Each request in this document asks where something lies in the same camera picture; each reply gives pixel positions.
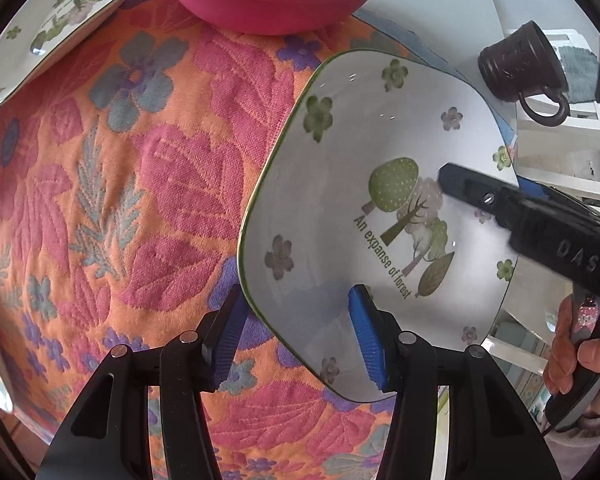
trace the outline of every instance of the ceramic plate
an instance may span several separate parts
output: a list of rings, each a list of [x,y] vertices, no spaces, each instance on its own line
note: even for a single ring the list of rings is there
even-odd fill
[[[516,253],[492,219],[442,196],[436,177],[447,162],[518,185],[471,86],[354,50],[314,74],[251,197],[238,244],[245,295],[347,399],[384,397],[349,319],[354,284],[436,346],[482,341],[498,313]]]
[[[27,0],[0,35],[0,104],[88,36],[123,0]]]

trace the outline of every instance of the mug handle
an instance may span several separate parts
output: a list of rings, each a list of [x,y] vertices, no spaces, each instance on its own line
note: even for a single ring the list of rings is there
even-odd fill
[[[564,120],[569,117],[571,110],[569,108],[569,102],[564,94],[558,90],[554,90],[552,88],[547,88],[546,86],[542,88],[544,91],[544,95],[546,95],[551,101],[554,103],[558,103],[560,108],[552,116],[540,115],[533,111],[528,104],[526,104],[525,97],[520,93],[518,94],[518,98],[520,99],[520,105],[525,113],[531,117],[536,123],[542,124],[542,126],[559,126],[564,122]]]

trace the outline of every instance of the orange floral tablecloth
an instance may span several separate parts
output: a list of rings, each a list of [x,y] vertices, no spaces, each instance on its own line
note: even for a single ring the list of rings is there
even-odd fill
[[[410,55],[355,18],[266,38],[127,0],[0,108],[0,345],[32,430],[51,439],[112,346],[164,345],[219,307],[295,99],[352,46]],[[368,480],[393,407],[336,397],[255,317],[203,400],[224,480]],[[149,420],[164,478],[157,391]]]

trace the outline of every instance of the plate rim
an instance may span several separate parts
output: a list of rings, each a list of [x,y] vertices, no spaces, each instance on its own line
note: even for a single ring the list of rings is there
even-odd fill
[[[4,35],[5,32],[8,30],[8,28],[10,28],[11,22],[17,17],[17,15],[19,14],[19,12],[24,9],[27,4],[29,3],[30,0],[26,0],[21,6],[20,8],[18,8],[18,10],[16,11],[16,13],[11,17],[11,19],[9,20],[9,23],[7,23],[3,30],[0,32],[0,43],[2,42],[2,40],[4,39]],[[107,10],[110,9],[111,6],[113,6],[118,0],[111,0],[110,2],[108,2],[107,4],[105,4],[100,10],[98,10],[96,13],[94,13],[93,16],[88,17],[86,20],[84,20],[82,23],[80,23],[80,25],[78,25],[78,27],[74,28],[74,30],[72,30],[65,38],[64,40],[60,41],[60,43],[58,43],[55,47],[53,47],[48,54],[46,54],[45,57],[42,58],[42,60],[40,60],[39,63],[37,63],[37,65],[33,68],[33,70],[30,70],[29,73],[27,73],[27,75],[22,79],[22,81],[20,83],[18,83],[18,85],[11,90],[10,92],[8,92],[5,97],[3,99],[1,99],[0,101],[0,106],[2,106],[3,104],[5,104],[9,99],[11,99],[14,95],[17,94],[17,92],[24,86],[26,85],[26,83],[28,83],[29,81],[32,80],[32,76],[38,72],[38,69],[43,68],[45,61],[50,59],[52,54],[56,51],[59,50],[62,46],[64,46],[75,34],[78,33],[78,31],[82,30],[83,28],[85,28],[87,25],[89,25],[90,22],[93,22],[93,20],[101,15],[103,15]]]
[[[263,324],[269,329],[269,331],[278,339],[278,341],[284,345],[284,347],[291,352],[291,354],[298,360],[298,362],[307,370],[309,370],[309,372],[311,372],[311,374],[316,377],[316,379],[318,379],[320,381],[320,384],[323,384],[326,388],[328,388],[329,390],[331,390],[334,394],[336,394],[337,396],[348,400],[349,402],[355,402],[357,404],[360,404],[359,401],[357,400],[352,400],[349,399],[345,396],[343,396],[340,392],[336,391],[334,389],[334,387],[331,384],[328,384],[326,382],[324,382],[321,378],[320,375],[317,374],[306,362],[304,359],[302,359],[300,357],[300,355],[296,352],[295,349],[290,348],[286,343],[285,343],[285,339],[283,337],[280,336],[280,334],[267,322],[267,320],[265,319],[265,317],[262,315],[262,313],[260,312],[260,310],[258,309],[258,307],[256,306],[255,301],[253,300],[253,298],[251,297],[251,294],[249,292],[249,288],[247,286],[247,280],[246,280],[246,276],[245,276],[245,270],[244,270],[244,234],[246,232],[247,229],[247,225],[249,223],[249,219],[251,217],[251,213],[253,212],[256,200],[258,199],[258,195],[260,193],[260,189],[262,187],[262,184],[264,182],[265,177],[267,176],[267,174],[269,173],[271,166],[273,164],[273,160],[276,157],[276,153],[278,152],[278,150],[280,149],[280,146],[282,145],[286,133],[288,132],[292,120],[295,118],[296,114],[298,113],[298,110],[301,108],[302,103],[304,102],[304,98],[306,97],[306,95],[310,92],[315,80],[317,79],[317,77],[322,73],[322,70],[325,69],[327,67],[327,65],[329,65],[332,61],[334,61],[335,59],[339,58],[340,56],[343,56],[345,54],[351,54],[352,52],[379,52],[380,54],[385,54],[386,56],[389,57],[393,57],[395,59],[403,59],[405,61],[411,61],[413,63],[417,63],[421,66],[425,66],[427,68],[430,68],[432,70],[435,70],[437,72],[449,75],[455,79],[458,79],[458,81],[464,83],[465,85],[467,85],[469,88],[473,89],[481,98],[482,100],[485,102],[485,104],[489,107],[489,110],[491,111],[491,114],[493,115],[493,121],[495,122],[496,127],[498,128],[498,130],[500,130],[500,126],[498,125],[498,121],[496,119],[496,111],[489,105],[489,103],[484,99],[484,97],[482,96],[482,94],[480,94],[480,92],[477,91],[477,89],[474,88],[473,85],[471,85],[470,83],[468,83],[467,81],[464,81],[458,77],[456,77],[455,75],[452,74],[448,74],[447,72],[440,70],[437,67],[431,66],[429,64],[427,64],[426,62],[422,63],[422,62],[417,62],[414,60],[409,59],[409,57],[405,57],[405,56],[396,56],[394,54],[391,54],[389,52],[385,52],[383,50],[378,50],[376,48],[352,48],[349,50],[344,50],[342,52],[338,52],[336,54],[333,54],[332,56],[328,57],[327,59],[325,59],[320,66],[314,71],[313,74],[311,74],[311,77],[308,79],[308,81],[306,82],[306,84],[304,85],[304,88],[302,88],[302,91],[300,92],[300,95],[298,96],[298,98],[296,99],[296,102],[294,104],[294,107],[292,108],[291,112],[289,113],[289,117],[286,119],[284,126],[282,127],[282,130],[280,131],[280,134],[278,136],[278,138],[276,139],[275,144],[273,145],[273,148],[271,150],[271,153],[269,153],[269,156],[267,157],[266,162],[264,163],[264,167],[262,168],[262,171],[260,172],[260,176],[258,177],[256,184],[253,188],[253,192],[251,193],[251,196],[249,197],[249,201],[247,202],[247,206],[246,209],[244,211],[244,215],[242,216],[242,222],[240,224],[240,231],[238,232],[238,247],[237,247],[237,251],[236,251],[236,261],[237,261],[237,270],[238,270],[238,281],[240,283],[240,288],[242,289],[242,293],[244,294],[245,299],[247,300],[247,303],[249,303],[249,306],[251,307],[251,310],[253,311],[253,313],[256,315],[256,317],[263,322]],[[516,178],[518,177],[518,175],[516,174],[515,169],[513,168],[513,164],[511,165],[511,169],[514,172],[514,175],[516,176]],[[516,265],[518,264],[518,255],[516,256],[516,261],[515,261],[515,265],[514,265],[514,269],[516,267]],[[498,311],[496,312],[495,316],[493,317],[493,320],[495,321],[497,315],[500,313],[500,311],[502,310],[502,305],[504,304],[504,298],[507,295],[507,292],[509,291],[509,287],[511,286],[511,280],[509,280],[507,282],[507,286],[505,288],[504,294],[502,295],[502,300],[500,301],[500,305],[498,306]],[[488,334],[486,334],[484,336],[484,338],[482,339],[482,342],[484,342],[488,337]],[[390,397],[393,397],[397,395],[397,392],[392,392],[391,395],[383,397],[382,399],[378,399],[378,400],[372,400],[371,402],[364,402],[363,404],[371,404],[373,402],[381,402],[382,400],[386,400]]]

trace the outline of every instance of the hand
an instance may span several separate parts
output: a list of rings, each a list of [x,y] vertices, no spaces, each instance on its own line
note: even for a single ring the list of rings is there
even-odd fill
[[[600,373],[600,339],[583,341],[576,349],[571,343],[573,324],[572,297],[562,300],[558,311],[558,323],[551,348],[551,357],[544,368],[544,383],[552,395],[569,393],[573,387],[573,372],[579,362],[585,368]],[[600,415],[600,392],[587,410],[591,415]]]

